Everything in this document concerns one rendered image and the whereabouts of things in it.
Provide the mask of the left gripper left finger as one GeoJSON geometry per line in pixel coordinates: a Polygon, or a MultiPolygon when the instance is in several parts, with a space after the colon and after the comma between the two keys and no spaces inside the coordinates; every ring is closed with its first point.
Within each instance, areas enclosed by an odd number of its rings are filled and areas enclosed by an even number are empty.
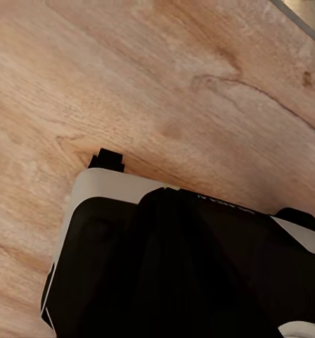
{"type": "Polygon", "coordinates": [[[176,338],[164,187],[142,197],[70,338],[176,338]],[[155,312],[129,314],[153,231],[155,312]]]}

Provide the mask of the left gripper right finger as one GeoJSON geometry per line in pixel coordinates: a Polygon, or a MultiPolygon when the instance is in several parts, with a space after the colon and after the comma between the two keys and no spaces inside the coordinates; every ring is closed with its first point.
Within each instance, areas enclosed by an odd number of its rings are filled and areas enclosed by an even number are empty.
{"type": "Polygon", "coordinates": [[[176,338],[284,338],[187,194],[165,188],[176,338]],[[208,314],[191,304],[183,242],[208,314]]]}

